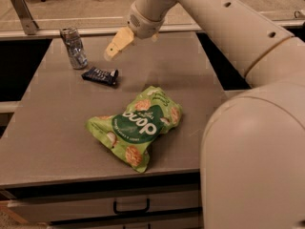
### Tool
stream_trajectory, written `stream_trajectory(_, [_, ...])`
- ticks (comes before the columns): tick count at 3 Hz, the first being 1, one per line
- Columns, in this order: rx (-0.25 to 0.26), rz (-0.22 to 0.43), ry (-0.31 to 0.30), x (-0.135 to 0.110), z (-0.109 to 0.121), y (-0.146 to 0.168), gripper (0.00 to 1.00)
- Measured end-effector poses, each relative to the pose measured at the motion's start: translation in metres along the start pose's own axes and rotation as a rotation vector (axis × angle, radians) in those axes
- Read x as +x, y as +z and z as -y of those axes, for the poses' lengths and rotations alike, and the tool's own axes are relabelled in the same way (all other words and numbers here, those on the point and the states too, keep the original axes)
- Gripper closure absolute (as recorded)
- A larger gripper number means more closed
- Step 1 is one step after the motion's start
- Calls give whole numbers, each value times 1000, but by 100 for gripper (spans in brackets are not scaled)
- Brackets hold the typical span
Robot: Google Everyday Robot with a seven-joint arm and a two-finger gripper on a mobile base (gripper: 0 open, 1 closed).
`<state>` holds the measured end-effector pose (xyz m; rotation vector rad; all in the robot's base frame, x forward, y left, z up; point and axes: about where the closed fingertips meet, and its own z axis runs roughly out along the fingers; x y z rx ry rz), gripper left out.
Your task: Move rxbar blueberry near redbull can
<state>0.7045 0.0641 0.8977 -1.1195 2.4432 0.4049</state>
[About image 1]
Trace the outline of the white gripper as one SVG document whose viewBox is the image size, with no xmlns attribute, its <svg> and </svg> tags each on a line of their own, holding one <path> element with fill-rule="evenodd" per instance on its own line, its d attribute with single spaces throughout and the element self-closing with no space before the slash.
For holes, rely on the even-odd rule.
<svg viewBox="0 0 305 229">
<path fill-rule="evenodd" d="M 135 3 L 132 3 L 130 12 L 127 16 L 128 27 L 123 27 L 118 30 L 112 42 L 104 50 L 104 58 L 107 61 L 112 61 L 117 55 L 123 52 L 134 41 L 134 36 L 145 39 L 152 38 L 152 42 L 158 40 L 159 30 L 163 25 L 164 20 L 152 21 L 146 18 L 136 8 Z"/>
</svg>

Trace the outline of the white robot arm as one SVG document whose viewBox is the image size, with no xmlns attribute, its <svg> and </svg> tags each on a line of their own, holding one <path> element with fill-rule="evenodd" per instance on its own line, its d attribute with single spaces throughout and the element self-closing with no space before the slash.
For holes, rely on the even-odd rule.
<svg viewBox="0 0 305 229">
<path fill-rule="evenodd" d="M 227 93 L 205 128 L 204 228 L 304 229 L 304 42 L 239 0 L 135 0 L 106 58 L 156 35 L 175 4 L 247 83 Z"/>
</svg>

